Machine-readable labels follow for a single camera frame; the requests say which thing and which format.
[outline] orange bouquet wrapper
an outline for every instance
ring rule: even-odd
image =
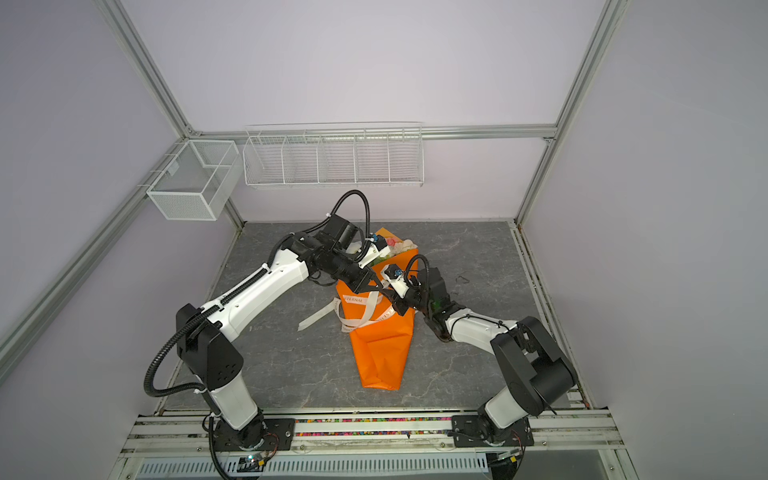
[[[400,241],[383,228],[376,234]],[[401,270],[405,270],[408,262],[418,252],[418,249],[408,250],[377,263],[372,269],[379,276],[379,280],[382,280],[382,271],[388,265],[394,263]],[[344,282],[336,284],[336,291],[341,299],[344,317],[363,318],[369,294],[355,295]],[[388,299],[381,295],[377,298],[379,299],[371,316],[374,323],[354,329],[349,333],[349,339],[352,341],[362,386],[369,389],[397,390],[400,388],[408,351],[411,348],[414,311],[409,310],[400,316],[391,310],[392,304]]]

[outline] wire basket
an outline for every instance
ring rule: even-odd
[[[242,174],[235,142],[189,140],[147,195],[168,220],[216,220]]]
[[[253,188],[424,183],[420,127],[250,135],[243,147]]]

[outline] white mesh basket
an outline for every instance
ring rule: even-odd
[[[216,220],[242,174],[233,141],[189,140],[147,195],[168,220]]]
[[[250,135],[243,146],[251,187],[424,183],[420,128]]]

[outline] gray marble surface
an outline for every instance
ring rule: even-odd
[[[381,226],[372,225],[372,230]],[[306,224],[248,223],[215,294],[258,268],[282,235],[303,227]],[[402,222],[385,227],[419,245],[420,253],[440,269],[456,301],[502,319],[538,316],[507,223]],[[243,377],[260,407],[476,409],[504,386],[493,355],[464,343],[440,342],[417,314],[400,390],[363,388],[349,335],[341,332],[335,315],[296,331],[301,320],[335,294],[333,287],[301,283],[267,307],[235,340],[245,359]],[[184,366],[176,383],[193,379]],[[206,405],[187,391],[169,397],[165,408],[205,409]]]

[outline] white wall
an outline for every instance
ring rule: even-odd
[[[0,386],[3,478],[107,478],[136,415],[157,406],[142,388],[150,361],[176,311],[205,301],[232,236],[226,217],[173,222],[145,204]]]
[[[361,187],[377,220],[513,218],[544,152],[541,138],[425,141],[422,187]],[[248,221],[322,219],[349,187],[254,190],[233,200]],[[364,218],[357,199],[339,211]]]
[[[93,2],[0,15],[0,337],[176,136]]]
[[[524,225],[641,478],[765,478],[768,4],[634,0]]]
[[[554,123],[604,0],[126,0],[189,121]]]

